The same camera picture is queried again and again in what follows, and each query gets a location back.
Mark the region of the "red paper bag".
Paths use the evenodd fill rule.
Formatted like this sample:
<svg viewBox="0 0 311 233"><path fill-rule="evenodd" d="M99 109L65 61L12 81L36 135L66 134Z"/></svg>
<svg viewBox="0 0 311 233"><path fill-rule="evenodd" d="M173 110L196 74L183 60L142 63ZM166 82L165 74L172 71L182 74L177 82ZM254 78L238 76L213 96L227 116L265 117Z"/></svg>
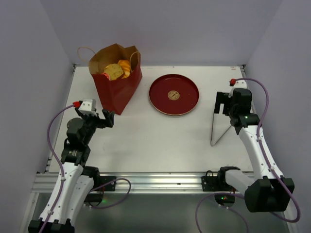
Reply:
<svg viewBox="0 0 311 233"><path fill-rule="evenodd" d="M104 69L109 64L118 64L119 60L129 60L131 74L125 79L110 81L104 74ZM115 111L118 115L122 114L142 79L140 65L141 55L136 46L124 48L119 44L113 44L94 52L88 61L88 69L104 109Z"/></svg>

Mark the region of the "metal tongs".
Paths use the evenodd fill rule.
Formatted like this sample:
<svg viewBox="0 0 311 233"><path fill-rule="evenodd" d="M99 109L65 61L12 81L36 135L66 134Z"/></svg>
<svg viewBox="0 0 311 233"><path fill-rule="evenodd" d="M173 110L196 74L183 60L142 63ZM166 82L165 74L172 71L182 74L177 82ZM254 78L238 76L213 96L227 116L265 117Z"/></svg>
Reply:
<svg viewBox="0 0 311 233"><path fill-rule="evenodd" d="M228 116L213 113L210 145L212 147L215 146L219 140L229 131L230 128L231 124Z"/></svg>

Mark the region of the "round seeded bread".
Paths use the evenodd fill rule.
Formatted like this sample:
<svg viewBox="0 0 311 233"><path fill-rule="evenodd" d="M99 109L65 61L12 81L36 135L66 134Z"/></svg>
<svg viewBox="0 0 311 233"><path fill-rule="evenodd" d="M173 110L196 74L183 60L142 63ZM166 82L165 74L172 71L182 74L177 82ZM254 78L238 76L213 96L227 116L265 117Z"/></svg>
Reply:
<svg viewBox="0 0 311 233"><path fill-rule="evenodd" d="M124 75L124 71L122 70L122 67L118 64L109 64L104 69L104 74L109 77L110 81L114 81L118 78L121 78Z"/></svg>

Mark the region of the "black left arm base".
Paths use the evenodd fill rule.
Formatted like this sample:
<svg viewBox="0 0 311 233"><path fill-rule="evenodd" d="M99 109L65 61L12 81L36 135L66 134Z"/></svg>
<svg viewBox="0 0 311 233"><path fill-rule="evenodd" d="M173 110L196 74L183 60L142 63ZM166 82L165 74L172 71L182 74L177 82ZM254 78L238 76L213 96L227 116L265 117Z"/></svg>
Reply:
<svg viewBox="0 0 311 233"><path fill-rule="evenodd" d="M100 176L91 191L87 194L84 204L99 206L104 200L105 192L113 192L116 187L116 176Z"/></svg>

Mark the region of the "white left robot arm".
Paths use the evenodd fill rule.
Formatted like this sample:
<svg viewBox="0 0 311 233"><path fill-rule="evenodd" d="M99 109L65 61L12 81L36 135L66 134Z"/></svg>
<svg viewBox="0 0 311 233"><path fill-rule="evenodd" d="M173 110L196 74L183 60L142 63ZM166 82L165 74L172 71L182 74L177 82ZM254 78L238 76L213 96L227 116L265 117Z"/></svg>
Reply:
<svg viewBox="0 0 311 233"><path fill-rule="evenodd" d="M101 185L98 168L86 166L90 155L88 146L97 129L114 125L114 112L102 110L104 118L97 113L78 113L67 123L67 137L60 160L60 173L50 199L39 216L28 226L30 233L73 233L78 212L90 190Z"/></svg>

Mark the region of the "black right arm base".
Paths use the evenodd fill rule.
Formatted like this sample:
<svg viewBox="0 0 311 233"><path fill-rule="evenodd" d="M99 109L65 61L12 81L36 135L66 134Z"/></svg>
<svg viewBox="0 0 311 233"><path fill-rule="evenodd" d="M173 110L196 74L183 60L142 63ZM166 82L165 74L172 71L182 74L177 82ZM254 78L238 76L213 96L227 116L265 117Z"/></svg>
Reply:
<svg viewBox="0 0 311 233"><path fill-rule="evenodd" d="M225 182L225 169L221 167L217 172L208 170L204 176L201 177L201 186L203 192L228 192L235 194L236 189ZM235 203L235 197L231 195L214 196L216 202L222 206L231 207Z"/></svg>

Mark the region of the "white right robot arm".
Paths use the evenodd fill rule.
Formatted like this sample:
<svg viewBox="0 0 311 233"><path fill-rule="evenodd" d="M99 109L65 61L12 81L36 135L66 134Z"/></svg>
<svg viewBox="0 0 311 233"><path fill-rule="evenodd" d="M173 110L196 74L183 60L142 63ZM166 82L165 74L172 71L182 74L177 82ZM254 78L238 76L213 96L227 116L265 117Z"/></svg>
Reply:
<svg viewBox="0 0 311 233"><path fill-rule="evenodd" d="M216 184L221 190L233 187L252 212L283 212L290 202L294 182L285 178L275 164L259 125L259 116L251 112L252 93L245 88L234 88L230 93L217 92L214 113L223 113L243 142L248 153L254 178L251 179L234 166L221 167Z"/></svg>

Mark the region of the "round red tray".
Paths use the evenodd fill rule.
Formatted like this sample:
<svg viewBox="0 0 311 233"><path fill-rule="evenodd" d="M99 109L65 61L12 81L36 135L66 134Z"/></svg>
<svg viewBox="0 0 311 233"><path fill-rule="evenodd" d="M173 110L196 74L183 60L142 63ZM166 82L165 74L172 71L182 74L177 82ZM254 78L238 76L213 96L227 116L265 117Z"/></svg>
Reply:
<svg viewBox="0 0 311 233"><path fill-rule="evenodd" d="M199 90L188 77L166 74L151 84L149 100L159 112L169 116L181 116L196 107L199 101Z"/></svg>

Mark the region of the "aluminium front rail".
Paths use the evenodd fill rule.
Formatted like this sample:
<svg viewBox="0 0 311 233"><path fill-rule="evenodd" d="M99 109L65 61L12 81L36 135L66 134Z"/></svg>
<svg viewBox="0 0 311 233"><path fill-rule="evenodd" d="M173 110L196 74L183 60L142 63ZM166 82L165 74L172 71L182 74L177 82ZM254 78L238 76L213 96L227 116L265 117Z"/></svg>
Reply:
<svg viewBox="0 0 311 233"><path fill-rule="evenodd" d="M101 176L126 178L131 182L131 194L203 194L205 173L101 173ZM31 191L51 193L59 173L36 174Z"/></svg>

